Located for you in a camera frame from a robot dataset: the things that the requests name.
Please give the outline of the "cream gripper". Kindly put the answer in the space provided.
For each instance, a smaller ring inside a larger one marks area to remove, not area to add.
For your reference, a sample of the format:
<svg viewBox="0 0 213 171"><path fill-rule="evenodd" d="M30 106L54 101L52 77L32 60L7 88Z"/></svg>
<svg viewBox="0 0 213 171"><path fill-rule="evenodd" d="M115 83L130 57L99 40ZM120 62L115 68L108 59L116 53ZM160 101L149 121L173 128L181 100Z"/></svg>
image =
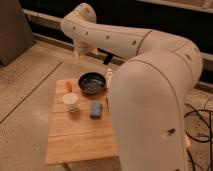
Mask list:
<svg viewBox="0 0 213 171"><path fill-rule="evenodd" d="M95 55L99 54L97 48L92 47L84 42L74 41L74 56L76 61L79 61L82 55L86 55L90 53L93 53Z"/></svg>

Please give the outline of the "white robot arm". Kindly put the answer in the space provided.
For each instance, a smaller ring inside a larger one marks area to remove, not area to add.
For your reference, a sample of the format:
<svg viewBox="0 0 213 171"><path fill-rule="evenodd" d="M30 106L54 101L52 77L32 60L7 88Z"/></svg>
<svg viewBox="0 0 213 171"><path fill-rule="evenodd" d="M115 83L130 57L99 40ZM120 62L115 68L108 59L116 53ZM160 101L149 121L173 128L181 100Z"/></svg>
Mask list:
<svg viewBox="0 0 213 171"><path fill-rule="evenodd" d="M153 29L98 24L87 3L60 27L78 54L100 48L125 60L108 89L122 170L188 171L184 103L202 72L199 48Z"/></svg>

